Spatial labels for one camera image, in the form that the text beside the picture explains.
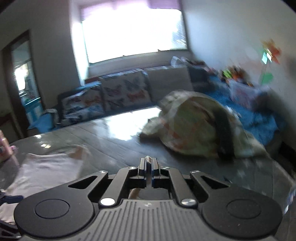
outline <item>black triangular cutout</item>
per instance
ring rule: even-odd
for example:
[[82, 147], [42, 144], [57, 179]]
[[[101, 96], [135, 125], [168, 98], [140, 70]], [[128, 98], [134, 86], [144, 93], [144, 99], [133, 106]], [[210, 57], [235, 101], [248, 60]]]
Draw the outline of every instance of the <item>black triangular cutout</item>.
[[220, 189], [220, 188], [227, 188], [228, 186], [221, 183], [221, 182], [218, 182], [218, 181], [215, 181], [209, 177], [206, 177], [206, 176], [201, 176], [201, 178], [212, 188], [212, 189]]
[[95, 179], [97, 176], [91, 176], [88, 178], [85, 178], [83, 180], [80, 180], [76, 183], [70, 184], [68, 187], [70, 188], [76, 188], [76, 189], [85, 189], [87, 188]]

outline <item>circular cover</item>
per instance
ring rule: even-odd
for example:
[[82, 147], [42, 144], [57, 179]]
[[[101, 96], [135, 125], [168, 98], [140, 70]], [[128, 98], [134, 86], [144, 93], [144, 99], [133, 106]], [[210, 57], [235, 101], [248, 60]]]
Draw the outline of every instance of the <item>circular cover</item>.
[[213, 190], [202, 215], [212, 228], [237, 239], [271, 235], [282, 220], [281, 208], [273, 199], [236, 186]]
[[94, 207], [83, 190], [49, 189], [23, 199], [14, 218], [21, 234], [44, 239], [60, 238], [85, 227]]

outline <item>silver screw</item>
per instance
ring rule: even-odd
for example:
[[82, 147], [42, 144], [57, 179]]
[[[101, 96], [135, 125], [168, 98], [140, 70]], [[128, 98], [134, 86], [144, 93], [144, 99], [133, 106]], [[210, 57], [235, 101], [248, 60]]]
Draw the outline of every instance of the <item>silver screw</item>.
[[103, 198], [100, 203], [104, 206], [111, 206], [113, 204], [115, 204], [115, 200], [113, 198]]
[[196, 201], [192, 198], [185, 198], [181, 201], [184, 206], [193, 206], [196, 204]]

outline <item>pink object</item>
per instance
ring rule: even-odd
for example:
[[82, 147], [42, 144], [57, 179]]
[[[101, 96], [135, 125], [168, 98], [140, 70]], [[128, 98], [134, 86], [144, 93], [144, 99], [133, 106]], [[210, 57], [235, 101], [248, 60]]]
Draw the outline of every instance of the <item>pink object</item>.
[[13, 154], [13, 150], [10, 147], [6, 137], [3, 135], [3, 132], [0, 130], [0, 162], [7, 160]]

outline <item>pile of cloth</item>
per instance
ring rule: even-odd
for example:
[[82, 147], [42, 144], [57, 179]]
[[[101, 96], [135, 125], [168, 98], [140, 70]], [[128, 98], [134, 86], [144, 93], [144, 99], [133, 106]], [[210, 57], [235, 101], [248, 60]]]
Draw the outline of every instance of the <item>pile of cloth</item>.
[[219, 138], [213, 112], [221, 109], [228, 117], [236, 158], [268, 155], [231, 111], [205, 94], [173, 91], [159, 102], [159, 107], [159, 116], [148, 120], [140, 138], [158, 137], [166, 147], [181, 154], [217, 158]]

